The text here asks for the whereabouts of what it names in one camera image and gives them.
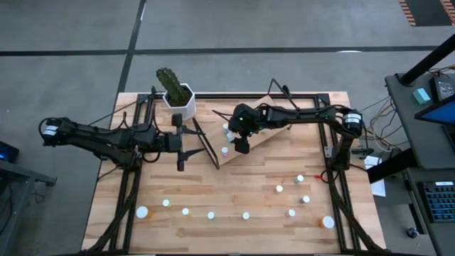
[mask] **potted cactus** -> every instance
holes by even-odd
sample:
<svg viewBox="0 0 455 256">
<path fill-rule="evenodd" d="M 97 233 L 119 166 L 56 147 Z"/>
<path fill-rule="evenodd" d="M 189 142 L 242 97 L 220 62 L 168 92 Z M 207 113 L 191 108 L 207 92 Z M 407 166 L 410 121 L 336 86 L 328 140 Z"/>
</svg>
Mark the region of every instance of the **potted cactus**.
<svg viewBox="0 0 455 256">
<path fill-rule="evenodd" d="M 160 68 L 156 77 L 166 89 L 163 100 L 172 114 L 182 114 L 183 120 L 188 120 L 196 114 L 196 99 L 188 84 L 180 83 L 176 74 L 169 68 Z"/>
</svg>

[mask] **gray floor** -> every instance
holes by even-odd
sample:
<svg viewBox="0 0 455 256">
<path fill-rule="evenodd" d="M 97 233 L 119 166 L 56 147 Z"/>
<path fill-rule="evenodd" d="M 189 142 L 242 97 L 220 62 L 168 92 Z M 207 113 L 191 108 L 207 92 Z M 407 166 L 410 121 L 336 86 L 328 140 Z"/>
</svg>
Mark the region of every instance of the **gray floor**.
<svg viewBox="0 0 455 256">
<path fill-rule="evenodd" d="M 125 49 L 138 5 L 0 0 L 0 50 Z M 427 46 L 453 32 L 409 26 L 398 0 L 148 0 L 136 48 Z M 386 75 L 406 71 L 426 54 L 143 55 L 133 58 L 126 91 L 149 91 L 158 85 L 155 69 L 166 66 L 199 92 L 263 91 L 276 78 L 294 91 L 347 91 L 351 105 L 362 109 L 387 96 Z M 440 65 L 454 62 L 451 55 Z M 15 255 L 79 250 L 100 162 L 71 146 L 42 147 L 37 125 L 52 116 L 87 123 L 112 111 L 123 63 L 121 55 L 0 57 L 0 140 L 21 150 L 21 165 L 58 176 L 56 187 L 38 187 L 46 199 L 28 207 Z M 379 108 L 365 111 L 367 121 Z M 399 125 L 396 118 L 388 130 Z M 403 131 L 391 136 L 405 140 Z M 426 235 L 405 237 L 413 226 L 406 207 L 378 203 L 378 212 L 389 249 L 434 254 Z"/>
</svg>

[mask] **white pot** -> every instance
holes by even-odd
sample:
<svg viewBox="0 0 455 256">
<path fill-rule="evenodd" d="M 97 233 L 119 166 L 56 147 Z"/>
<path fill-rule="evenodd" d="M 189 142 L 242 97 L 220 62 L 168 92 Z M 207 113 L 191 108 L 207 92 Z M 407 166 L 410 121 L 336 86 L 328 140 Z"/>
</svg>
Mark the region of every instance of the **white pot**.
<svg viewBox="0 0 455 256">
<path fill-rule="evenodd" d="M 194 96 L 194 92 L 188 86 L 188 84 L 180 84 L 183 87 L 186 87 L 191 92 L 191 97 L 186 106 L 182 107 L 171 107 L 169 102 L 167 101 L 168 92 L 166 92 L 163 96 L 163 100 L 166 103 L 167 107 L 171 110 L 172 114 L 182 114 L 183 120 L 188 120 L 194 117 L 196 114 L 196 97 Z"/>
</svg>

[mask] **wooden table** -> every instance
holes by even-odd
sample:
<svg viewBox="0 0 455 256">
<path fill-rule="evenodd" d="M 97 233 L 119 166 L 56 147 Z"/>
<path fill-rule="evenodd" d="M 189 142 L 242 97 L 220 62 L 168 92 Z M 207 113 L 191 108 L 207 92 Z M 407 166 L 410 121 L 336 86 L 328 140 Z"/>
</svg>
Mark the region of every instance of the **wooden table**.
<svg viewBox="0 0 455 256">
<path fill-rule="evenodd" d="M 327 92 L 331 104 L 349 106 L 346 92 Z M 134 102 L 136 93 L 119 95 L 116 109 Z M 240 102 L 255 100 L 197 100 L 196 119 L 202 129 L 209 127 L 219 116 L 212 109 L 232 112 Z M 278 105 L 291 107 L 286 100 L 275 100 Z M 312 100 L 295 100 L 300 107 L 314 107 Z M 131 122 L 134 106 L 125 109 Z M 157 100 L 156 121 L 160 129 L 175 131 L 170 126 L 171 115 L 161 100 Z M 122 120 L 116 113 L 112 127 Z M 186 135 L 184 149 L 201 148 L 195 135 Z M 113 168 L 104 162 L 100 175 Z M 315 178 L 325 169 L 317 124 L 298 124 L 285 130 L 239 156 L 221 170 L 216 170 L 205 152 L 192 156 L 185 171 L 177 172 L 176 155 L 162 154 L 155 164 L 142 168 L 136 206 L 146 206 L 150 219 L 134 220 L 130 253 L 333 253 L 339 252 L 336 229 L 323 229 L 318 221 L 325 215 L 333 216 L 328 186 Z M 294 184 L 294 177 L 302 174 L 303 183 Z M 115 171 L 98 182 L 92 202 L 82 248 L 93 245 L 114 217 L 121 171 Z M 382 230 L 370 190 L 366 172 L 351 169 L 346 172 L 350 197 L 356 218 L 365 231 L 381 247 L 385 246 Z M 284 192 L 274 193 L 276 185 Z M 308 195 L 311 202 L 302 205 L 299 198 Z M 162 206 L 169 199 L 170 208 Z M 182 208 L 191 215 L 183 216 Z M 296 216 L 285 212 L 293 208 Z M 215 220 L 207 219 L 214 211 Z M 249 220 L 242 219 L 249 212 Z M 346 240 L 350 236 L 343 219 Z M 118 246 L 123 241 L 121 227 Z"/>
</svg>

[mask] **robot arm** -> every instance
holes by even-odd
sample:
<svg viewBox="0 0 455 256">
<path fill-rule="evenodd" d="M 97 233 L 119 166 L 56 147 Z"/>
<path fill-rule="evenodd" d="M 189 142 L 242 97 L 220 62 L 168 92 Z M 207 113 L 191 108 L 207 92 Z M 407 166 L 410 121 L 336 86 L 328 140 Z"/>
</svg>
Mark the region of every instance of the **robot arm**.
<svg viewBox="0 0 455 256">
<path fill-rule="evenodd" d="M 277 129 L 288 124 L 313 124 L 324 123 L 341 135 L 340 143 L 332 152 L 332 167 L 334 169 L 349 169 L 350 147 L 354 139 L 362 134 L 362 114 L 343 106 L 328 106 L 288 110 L 262 104 L 255 109 L 245 104 L 240 104 L 234 109 L 229 120 L 229 130 L 238 133 L 241 138 L 235 140 L 235 150 L 247 154 L 250 145 L 247 138 L 258 133 L 261 129 Z"/>
<path fill-rule="evenodd" d="M 45 122 L 44 132 L 41 127 Z M 44 146 L 73 145 L 91 151 L 96 157 L 109 158 L 122 169 L 136 169 L 146 153 L 177 153 L 177 169 L 184 170 L 184 161 L 203 149 L 183 152 L 182 134 L 192 133 L 182 125 L 181 114 L 172 116 L 176 133 L 157 132 L 150 124 L 138 124 L 135 128 L 113 130 L 78 124 L 67 117 L 47 118 L 39 124 L 39 132 Z"/>
</svg>

